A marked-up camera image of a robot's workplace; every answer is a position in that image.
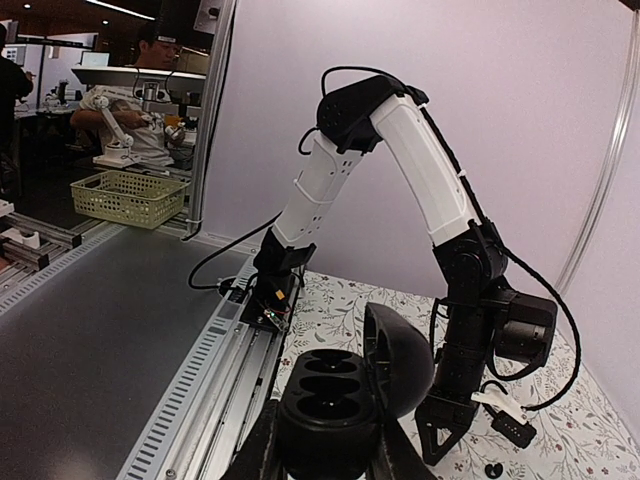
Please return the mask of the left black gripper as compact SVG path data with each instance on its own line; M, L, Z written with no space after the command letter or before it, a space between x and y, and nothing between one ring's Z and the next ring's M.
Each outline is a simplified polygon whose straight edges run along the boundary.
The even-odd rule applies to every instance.
M471 427L479 408L471 394L479 386L479 380L454 389L434 385L417 407L415 421L427 465L437 465Z

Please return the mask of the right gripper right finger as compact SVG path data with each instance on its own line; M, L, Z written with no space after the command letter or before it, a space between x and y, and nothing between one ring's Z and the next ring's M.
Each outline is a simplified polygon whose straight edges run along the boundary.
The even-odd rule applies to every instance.
M405 431L395 418L387 419L369 464L369 478L375 480L433 480Z

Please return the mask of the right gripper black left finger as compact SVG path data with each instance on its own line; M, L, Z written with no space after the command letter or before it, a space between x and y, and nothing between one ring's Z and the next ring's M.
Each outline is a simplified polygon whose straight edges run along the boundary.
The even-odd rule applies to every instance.
M235 479L283 479L277 450L279 402L269 400L234 460Z

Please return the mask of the black earbud charging case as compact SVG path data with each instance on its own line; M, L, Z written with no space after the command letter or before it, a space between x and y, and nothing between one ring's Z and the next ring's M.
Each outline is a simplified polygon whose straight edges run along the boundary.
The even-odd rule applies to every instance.
M365 307L363 351L315 349L296 360L282 394L277 445L294 479L358 479L384 424L413 411L434 380L427 338L392 308Z

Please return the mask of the black earbud far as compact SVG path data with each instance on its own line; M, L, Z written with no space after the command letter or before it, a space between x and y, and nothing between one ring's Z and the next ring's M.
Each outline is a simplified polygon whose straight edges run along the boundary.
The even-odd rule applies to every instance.
M504 473L504 466L501 463L487 464L484 469L488 479L499 479Z

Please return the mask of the yellow plastic basket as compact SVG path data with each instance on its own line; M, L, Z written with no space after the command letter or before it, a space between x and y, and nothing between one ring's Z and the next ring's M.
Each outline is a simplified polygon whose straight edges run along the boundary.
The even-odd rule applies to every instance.
M78 214L152 230L182 211L188 186L171 178L107 170L71 183L70 189Z

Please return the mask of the person in white shirt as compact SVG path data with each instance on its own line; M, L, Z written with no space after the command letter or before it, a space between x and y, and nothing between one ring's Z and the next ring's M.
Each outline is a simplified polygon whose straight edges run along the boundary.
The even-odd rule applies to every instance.
M164 41L157 36L156 26L148 22L139 29L136 39L136 61L132 68L171 71L175 66L180 46L173 41ZM76 130L95 133L105 147L112 140L111 132L104 121L94 99L104 96L109 99L109 110L122 131L133 138L131 153L149 165L168 167L174 164L169 145L183 143L180 133L175 139L166 135L164 116L142 108L139 95L132 88L96 85L86 92L78 108L72 114L70 125Z

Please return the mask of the aluminium front rail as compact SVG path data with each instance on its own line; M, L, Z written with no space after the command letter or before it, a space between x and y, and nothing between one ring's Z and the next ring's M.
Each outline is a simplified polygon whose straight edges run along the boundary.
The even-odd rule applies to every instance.
M269 398L284 333L215 307L122 465L120 479L219 479Z

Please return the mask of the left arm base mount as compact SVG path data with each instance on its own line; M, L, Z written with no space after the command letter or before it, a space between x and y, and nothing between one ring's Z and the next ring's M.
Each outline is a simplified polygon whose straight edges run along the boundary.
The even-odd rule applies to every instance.
M257 329L286 332L298 269L309 262L316 248L315 243L306 247L283 246L269 230L253 261L257 272L240 321Z

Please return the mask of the left aluminium frame post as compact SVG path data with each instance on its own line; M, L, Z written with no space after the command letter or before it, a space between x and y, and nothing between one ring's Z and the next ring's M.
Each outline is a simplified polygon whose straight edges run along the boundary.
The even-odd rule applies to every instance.
M606 201L621 164L636 104L636 96L639 91L639 2L621 1L621 4L631 12L631 27L620 95L609 140L600 163L591 198L555 284L560 294L566 294L569 291L604 213Z

